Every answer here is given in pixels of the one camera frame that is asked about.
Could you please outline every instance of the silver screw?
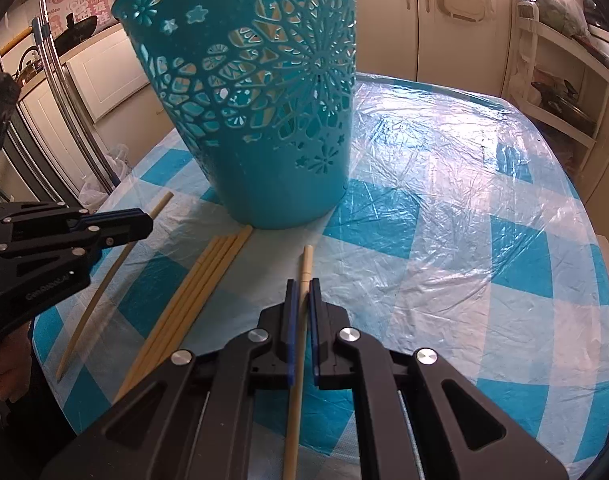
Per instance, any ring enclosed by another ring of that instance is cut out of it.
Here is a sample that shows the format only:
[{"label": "silver screw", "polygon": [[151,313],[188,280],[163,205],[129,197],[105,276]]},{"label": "silver screw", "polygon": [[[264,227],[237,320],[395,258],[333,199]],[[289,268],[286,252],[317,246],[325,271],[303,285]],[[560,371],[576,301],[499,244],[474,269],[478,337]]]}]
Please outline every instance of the silver screw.
[{"label": "silver screw", "polygon": [[354,329],[352,326],[347,326],[340,330],[340,339],[353,343],[360,339],[360,330]]},{"label": "silver screw", "polygon": [[171,354],[171,362],[177,366],[188,365],[191,362],[191,352],[188,350],[176,350]]},{"label": "silver screw", "polygon": [[430,348],[421,348],[417,351],[417,360],[424,365],[432,365],[437,361],[437,354]]},{"label": "silver screw", "polygon": [[262,341],[268,339],[268,332],[263,328],[253,328],[252,330],[249,330],[247,337],[254,343],[262,343]]}]

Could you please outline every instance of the metal pole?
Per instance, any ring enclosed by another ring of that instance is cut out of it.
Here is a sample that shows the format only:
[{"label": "metal pole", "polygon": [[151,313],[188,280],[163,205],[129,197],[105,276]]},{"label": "metal pole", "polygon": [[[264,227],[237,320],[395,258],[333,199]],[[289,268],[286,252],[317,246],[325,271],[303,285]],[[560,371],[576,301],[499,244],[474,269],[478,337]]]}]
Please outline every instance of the metal pole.
[{"label": "metal pole", "polygon": [[[107,172],[108,177],[110,178],[113,186],[117,186],[118,184],[120,184],[120,179],[116,175],[116,172],[113,171],[113,169],[111,168],[110,164],[108,163],[108,160],[105,158],[104,154],[102,153],[102,150],[98,146],[92,133],[86,127],[86,124],[84,123],[82,118],[79,117],[79,115],[77,114],[76,108],[73,105],[73,102],[71,99],[73,90],[70,88],[69,83],[64,76],[64,71],[62,70],[62,66],[60,65],[60,59],[59,59],[57,51],[56,51],[56,44],[54,43],[54,37],[51,34],[50,27],[48,26],[49,17],[48,17],[48,12],[46,9],[46,0],[38,0],[38,2],[40,3],[41,22],[44,25],[44,27],[43,27],[44,50],[46,51],[46,53],[50,56],[50,58],[52,60],[54,70],[56,72],[56,77],[60,83],[60,87],[58,87],[57,90],[52,87],[52,92],[55,93],[56,91],[59,91],[60,88],[62,88],[61,96],[64,96],[64,98],[62,100],[68,105],[68,109],[72,112],[72,119],[75,118],[75,121],[79,124],[80,131],[82,132],[82,134],[86,138],[87,142],[89,143],[89,146],[91,147],[91,150],[93,151],[96,158],[100,162],[100,165]],[[113,187],[109,186],[109,189],[107,190],[107,192],[111,193],[112,190],[113,190]]]},{"label": "metal pole", "polygon": [[100,185],[102,187],[104,187],[104,189],[107,191],[107,193],[110,194],[113,191],[110,182],[107,180],[107,177],[104,176],[102,171],[100,171],[100,168],[93,160],[93,157],[91,156],[91,153],[89,152],[89,149],[87,148],[86,144],[82,140],[82,137],[80,137],[80,133],[78,132],[78,129],[75,126],[75,123],[73,123],[73,119],[69,114],[69,110],[67,110],[67,107],[62,99],[62,94],[60,94],[60,92],[58,91],[59,89],[57,88],[57,82],[56,82],[56,79],[54,78],[54,74],[51,72],[51,69],[49,67],[49,58],[46,54],[46,48],[44,47],[44,40],[42,37],[42,26],[40,24],[40,19],[34,18],[33,21],[31,22],[31,24],[33,26],[33,35],[36,40],[38,54],[40,55],[40,59],[42,61],[42,67],[44,69],[44,74],[46,75],[46,81],[48,82],[49,87],[51,88],[51,92],[54,95],[54,99],[56,100],[58,109],[60,110],[60,113],[62,114],[62,118],[64,119],[64,122],[65,122],[67,128],[69,128],[69,131],[71,132],[71,134],[73,136],[73,140],[75,140],[75,143],[77,144],[78,148],[82,152],[82,156],[84,157],[84,160],[91,168],[91,171],[93,171],[95,176],[98,178]]}]

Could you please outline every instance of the teal plastic basket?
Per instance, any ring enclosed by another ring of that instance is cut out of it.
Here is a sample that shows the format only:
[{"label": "teal plastic basket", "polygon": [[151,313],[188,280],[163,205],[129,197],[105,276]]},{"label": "teal plastic basket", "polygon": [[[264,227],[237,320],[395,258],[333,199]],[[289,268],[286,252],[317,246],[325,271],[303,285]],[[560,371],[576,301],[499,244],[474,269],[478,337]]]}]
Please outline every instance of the teal plastic basket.
[{"label": "teal plastic basket", "polygon": [[355,0],[116,0],[112,12],[233,218],[287,228],[341,199]]}]

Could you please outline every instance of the human hand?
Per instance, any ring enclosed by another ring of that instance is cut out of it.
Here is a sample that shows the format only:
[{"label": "human hand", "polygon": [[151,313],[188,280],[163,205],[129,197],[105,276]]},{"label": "human hand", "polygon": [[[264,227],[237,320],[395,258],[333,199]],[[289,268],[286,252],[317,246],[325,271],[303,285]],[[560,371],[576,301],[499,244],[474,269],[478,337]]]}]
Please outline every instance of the human hand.
[{"label": "human hand", "polygon": [[31,379],[29,323],[11,332],[0,343],[0,400],[16,402],[28,391]]}]

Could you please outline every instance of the table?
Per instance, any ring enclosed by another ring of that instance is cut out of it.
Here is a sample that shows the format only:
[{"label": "table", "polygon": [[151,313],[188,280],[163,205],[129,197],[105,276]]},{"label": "table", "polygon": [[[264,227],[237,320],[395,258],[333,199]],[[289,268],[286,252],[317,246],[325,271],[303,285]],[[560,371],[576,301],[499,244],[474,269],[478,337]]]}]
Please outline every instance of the table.
[{"label": "table", "polygon": [[[577,478],[609,427],[609,281],[587,213],[536,128],[498,98],[361,75],[350,181],[325,217],[255,231],[183,346],[222,348],[280,303],[305,244],[323,298],[405,352],[438,350]],[[59,384],[92,285],[36,321],[34,347],[75,431],[114,398],[198,254],[239,229],[173,130],[103,210],[175,197],[108,287]],[[261,392],[250,478],[281,476],[286,394]],[[359,477],[349,391],[304,388],[299,479]]]}]

